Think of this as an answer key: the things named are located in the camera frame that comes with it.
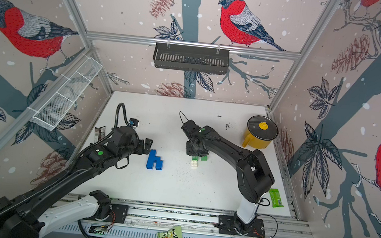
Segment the green long lego brick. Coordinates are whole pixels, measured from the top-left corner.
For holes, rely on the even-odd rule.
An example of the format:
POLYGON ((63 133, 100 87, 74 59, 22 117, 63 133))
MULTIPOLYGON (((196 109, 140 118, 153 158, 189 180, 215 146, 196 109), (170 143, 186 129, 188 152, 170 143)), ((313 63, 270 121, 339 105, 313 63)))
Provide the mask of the green long lego brick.
POLYGON ((198 161, 198 160, 207 161, 208 157, 207 156, 201 156, 201 157, 200 156, 193 156, 192 160, 194 160, 194 161, 198 161))

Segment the blue long lego brick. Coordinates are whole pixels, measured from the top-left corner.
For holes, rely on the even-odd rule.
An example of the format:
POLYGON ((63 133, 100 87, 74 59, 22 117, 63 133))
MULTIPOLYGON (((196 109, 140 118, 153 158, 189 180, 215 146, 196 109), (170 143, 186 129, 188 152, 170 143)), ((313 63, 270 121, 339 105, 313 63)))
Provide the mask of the blue long lego brick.
POLYGON ((161 171, 163 166, 164 164, 161 157, 157 156, 156 150, 151 149, 147 159, 146 168, 149 170, 156 169, 161 171))

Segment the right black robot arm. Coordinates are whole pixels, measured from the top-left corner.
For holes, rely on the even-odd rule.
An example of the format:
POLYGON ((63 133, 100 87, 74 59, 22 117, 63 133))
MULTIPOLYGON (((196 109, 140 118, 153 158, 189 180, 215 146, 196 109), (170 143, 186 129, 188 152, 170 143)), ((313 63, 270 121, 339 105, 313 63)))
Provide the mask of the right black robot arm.
POLYGON ((186 154, 204 157, 210 152, 225 160, 236 171, 242 201, 235 215, 239 232, 246 233, 256 219, 256 210, 264 194, 275 183, 266 157, 260 150, 250 151, 223 138, 212 127, 198 126, 193 120, 183 123, 182 131, 188 138, 186 154))

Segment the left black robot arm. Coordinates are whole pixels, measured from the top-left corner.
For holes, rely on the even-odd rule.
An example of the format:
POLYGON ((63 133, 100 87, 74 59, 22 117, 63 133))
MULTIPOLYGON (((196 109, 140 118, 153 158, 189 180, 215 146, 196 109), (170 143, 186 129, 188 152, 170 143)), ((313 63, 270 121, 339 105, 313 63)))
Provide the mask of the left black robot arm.
POLYGON ((100 175, 130 155, 147 155, 153 141, 136 130, 114 128, 102 140, 81 151, 71 165, 50 180, 12 200, 0 198, 0 238, 40 238, 47 228, 43 213, 81 184, 100 175))

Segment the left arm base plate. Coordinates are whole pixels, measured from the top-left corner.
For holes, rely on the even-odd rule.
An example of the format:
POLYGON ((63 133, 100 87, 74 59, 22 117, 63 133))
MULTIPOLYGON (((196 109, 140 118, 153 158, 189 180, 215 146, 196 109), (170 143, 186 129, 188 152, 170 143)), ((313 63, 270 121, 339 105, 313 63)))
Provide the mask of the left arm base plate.
POLYGON ((111 204, 110 217, 112 223, 123 224, 126 220, 129 206, 125 204, 111 204))

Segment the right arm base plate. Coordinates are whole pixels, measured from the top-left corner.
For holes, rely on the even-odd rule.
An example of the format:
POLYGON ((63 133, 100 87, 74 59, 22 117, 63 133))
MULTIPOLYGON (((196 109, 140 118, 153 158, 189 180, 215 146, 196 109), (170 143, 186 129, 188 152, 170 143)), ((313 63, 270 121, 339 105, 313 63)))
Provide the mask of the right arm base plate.
POLYGON ((254 238, 265 238, 265 227, 263 220, 256 218, 245 224, 237 215, 219 215, 218 223, 215 225, 220 234, 246 236, 254 238))

